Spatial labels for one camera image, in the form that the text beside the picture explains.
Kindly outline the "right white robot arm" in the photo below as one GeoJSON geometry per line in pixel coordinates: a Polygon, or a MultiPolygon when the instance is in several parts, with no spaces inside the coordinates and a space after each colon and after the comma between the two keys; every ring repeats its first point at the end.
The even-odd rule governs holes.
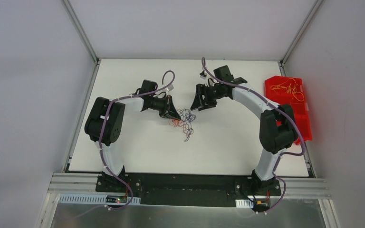
{"type": "Polygon", "coordinates": [[[235,78],[227,65],[210,72],[203,64],[200,76],[215,82],[212,85],[196,85],[195,97],[190,107],[192,111],[214,108],[219,99],[228,97],[258,117],[262,152],[256,168],[252,171],[250,186],[254,193],[264,194],[275,180],[274,174],[280,155],[300,136],[292,107],[273,102],[256,92],[245,79],[235,78]]]}

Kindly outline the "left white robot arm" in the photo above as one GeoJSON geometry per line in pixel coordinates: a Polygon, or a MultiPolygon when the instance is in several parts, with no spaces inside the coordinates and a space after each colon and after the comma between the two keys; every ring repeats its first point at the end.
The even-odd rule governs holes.
{"type": "Polygon", "coordinates": [[[135,93],[116,101],[98,97],[88,115],[84,131],[99,150],[103,173],[110,176],[107,184],[114,192],[121,192],[127,186],[126,179],[120,176],[124,164],[114,152],[115,142],[121,134],[124,115],[153,109],[159,112],[161,118],[181,120],[172,96],[158,97],[156,92],[157,83],[144,80],[135,93]]]}

